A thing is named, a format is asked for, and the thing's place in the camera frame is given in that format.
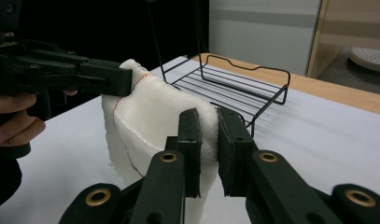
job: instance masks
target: wooden cabinet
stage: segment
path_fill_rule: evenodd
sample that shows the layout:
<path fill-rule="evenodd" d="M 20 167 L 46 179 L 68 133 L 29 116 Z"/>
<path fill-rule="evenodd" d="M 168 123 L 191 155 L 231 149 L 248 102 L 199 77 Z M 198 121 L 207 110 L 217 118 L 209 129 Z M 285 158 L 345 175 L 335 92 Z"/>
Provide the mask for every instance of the wooden cabinet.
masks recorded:
<path fill-rule="evenodd" d="M 320 75 L 342 46 L 380 49 L 380 0 L 321 0 L 306 75 Z"/>

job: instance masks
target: black wire rack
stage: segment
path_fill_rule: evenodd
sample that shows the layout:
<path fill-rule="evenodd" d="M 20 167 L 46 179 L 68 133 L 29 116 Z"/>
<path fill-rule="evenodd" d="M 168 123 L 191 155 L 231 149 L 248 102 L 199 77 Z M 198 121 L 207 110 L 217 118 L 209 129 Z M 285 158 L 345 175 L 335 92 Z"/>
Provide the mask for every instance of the black wire rack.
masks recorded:
<path fill-rule="evenodd" d="M 191 1 L 193 6 L 197 54 L 193 57 L 186 58 L 186 60 L 183 60 L 181 63 L 172 65 L 168 69 L 164 69 L 161 48 L 150 9 L 150 4 L 155 4 L 155 2 L 158 1 L 159 0 L 146 0 L 146 3 L 163 80 L 182 91 L 187 91 L 204 98 L 212 105 L 229 108 L 236 112 L 250 130 L 251 136 L 254 137 L 256 119 L 259 118 L 271 104 L 283 105 L 286 102 L 290 83 L 290 72 L 264 66 L 246 68 L 234 64 L 227 58 L 213 54 L 207 55 L 205 62 L 203 62 L 201 54 L 202 49 L 204 49 L 204 36 L 202 33 L 204 28 L 199 0 Z M 199 67 L 182 76 L 180 79 L 173 82 L 167 81 L 167 76 L 170 76 L 170 72 L 175 71 L 175 69 L 184 63 L 194 62 L 196 58 L 198 58 Z M 283 74 L 285 81 L 282 82 L 282 85 L 275 85 L 255 78 L 231 73 L 227 70 L 218 69 L 209 64 L 211 58 L 225 61 L 234 68 L 252 71 L 255 75 L 262 70 L 274 71 Z"/>

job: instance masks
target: gray wall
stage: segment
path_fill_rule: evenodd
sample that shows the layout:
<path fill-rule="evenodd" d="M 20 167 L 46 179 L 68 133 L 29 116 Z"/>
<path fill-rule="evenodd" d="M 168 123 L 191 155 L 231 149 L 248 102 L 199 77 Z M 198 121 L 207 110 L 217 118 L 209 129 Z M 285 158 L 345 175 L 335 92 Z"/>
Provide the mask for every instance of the gray wall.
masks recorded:
<path fill-rule="evenodd" d="M 210 52 L 305 76 L 319 4 L 319 0 L 210 0 Z"/>

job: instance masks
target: wire rack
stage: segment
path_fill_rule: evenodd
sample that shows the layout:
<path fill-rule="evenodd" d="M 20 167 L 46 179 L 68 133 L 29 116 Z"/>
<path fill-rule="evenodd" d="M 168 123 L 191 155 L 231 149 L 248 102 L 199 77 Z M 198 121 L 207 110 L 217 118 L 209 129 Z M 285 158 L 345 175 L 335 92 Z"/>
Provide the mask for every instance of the wire rack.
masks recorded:
<path fill-rule="evenodd" d="M 235 65 L 227 58 L 212 54 L 206 56 L 205 62 L 202 61 L 201 55 L 195 57 L 198 57 L 199 67 L 173 82 L 167 81 L 170 73 L 180 65 L 193 61 L 194 58 L 177 63 L 165 70 L 161 66 L 164 81 L 182 91 L 198 95 L 209 101 L 212 105 L 229 108 L 236 112 L 253 137 L 256 119 L 271 104 L 283 105 L 286 102 L 290 82 L 290 72 L 288 71 L 264 66 L 245 68 Z M 277 72 L 279 73 L 279 77 L 283 75 L 285 78 L 285 81 L 282 82 L 284 84 L 275 85 L 252 77 L 218 69 L 209 64 L 212 58 L 228 62 L 235 68 L 252 71 L 254 74 L 257 74 L 261 70 Z"/>

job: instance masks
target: human hand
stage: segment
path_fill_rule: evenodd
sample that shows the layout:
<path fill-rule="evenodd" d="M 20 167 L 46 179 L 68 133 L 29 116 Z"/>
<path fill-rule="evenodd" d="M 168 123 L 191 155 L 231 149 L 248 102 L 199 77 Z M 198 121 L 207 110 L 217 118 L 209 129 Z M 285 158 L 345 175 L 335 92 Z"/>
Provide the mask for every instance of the human hand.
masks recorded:
<path fill-rule="evenodd" d="M 18 112 L 12 119 L 0 125 L 0 147 L 24 145 L 45 130 L 44 121 L 29 117 L 26 113 L 26 108 L 35 104 L 35 100 L 35 95 L 29 93 L 0 95 L 0 114 Z"/>

